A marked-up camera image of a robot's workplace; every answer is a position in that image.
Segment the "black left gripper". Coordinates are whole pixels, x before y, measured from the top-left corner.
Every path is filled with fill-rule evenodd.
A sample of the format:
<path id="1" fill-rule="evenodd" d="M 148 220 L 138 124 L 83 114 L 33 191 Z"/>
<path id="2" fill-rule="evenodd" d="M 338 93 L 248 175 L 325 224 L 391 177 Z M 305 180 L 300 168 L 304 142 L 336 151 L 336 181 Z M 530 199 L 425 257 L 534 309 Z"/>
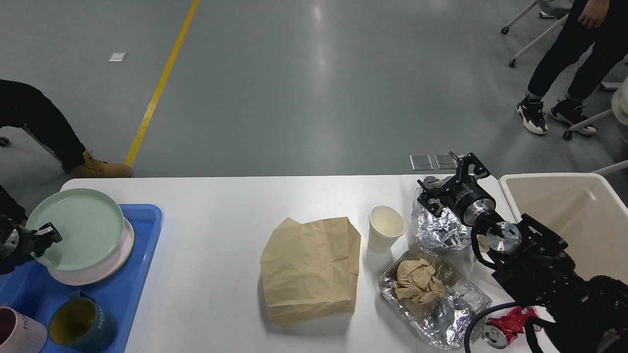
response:
<path id="1" fill-rule="evenodd" d="M 0 274 L 6 275 L 18 266 L 34 261 L 34 248 L 50 248 L 63 240 L 52 223 L 31 230 L 14 223 L 6 215 L 0 217 Z"/>

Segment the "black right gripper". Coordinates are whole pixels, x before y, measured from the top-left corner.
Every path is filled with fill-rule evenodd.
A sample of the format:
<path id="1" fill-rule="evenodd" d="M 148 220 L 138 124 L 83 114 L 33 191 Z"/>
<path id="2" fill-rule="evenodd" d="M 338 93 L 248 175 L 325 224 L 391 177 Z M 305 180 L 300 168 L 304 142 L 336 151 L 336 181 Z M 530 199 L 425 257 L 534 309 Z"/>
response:
<path id="1" fill-rule="evenodd" d="M 477 184 L 479 179 L 491 176 L 473 152 L 457 155 L 450 153 L 457 164 L 454 176 L 438 179 L 435 176 L 426 176 L 417 179 L 420 187 L 417 202 L 435 217 L 441 217 L 445 209 L 453 212 L 462 224 L 472 227 L 482 217 L 494 217 L 496 214 L 495 199 Z M 453 187 L 448 191 L 452 179 Z"/>

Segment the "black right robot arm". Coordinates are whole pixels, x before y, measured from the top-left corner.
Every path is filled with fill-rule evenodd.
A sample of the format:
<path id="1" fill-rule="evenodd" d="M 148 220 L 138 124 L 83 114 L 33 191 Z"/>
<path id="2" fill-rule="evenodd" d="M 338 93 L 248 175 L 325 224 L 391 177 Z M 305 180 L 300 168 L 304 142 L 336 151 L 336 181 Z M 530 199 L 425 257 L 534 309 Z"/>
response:
<path id="1" fill-rule="evenodd" d="M 566 253 L 567 242 L 556 232 L 523 214 L 514 224 L 496 211 L 495 199 L 478 185 L 489 171 L 473 153 L 455 155 L 454 175 L 418 180 L 417 198 L 435 217 L 444 208 L 471 228 L 471 248 L 477 260 L 493 270 L 493 278 L 512 298 L 482 311 L 464 335 L 468 353 L 475 325 L 487 315 L 506 308 L 542 306 L 552 321 L 529 317 L 525 339 L 532 353 L 540 353 L 535 327 L 545 331 L 561 353 L 625 353 L 627 351 L 628 289 L 621 280 L 599 275 L 584 280 Z"/>

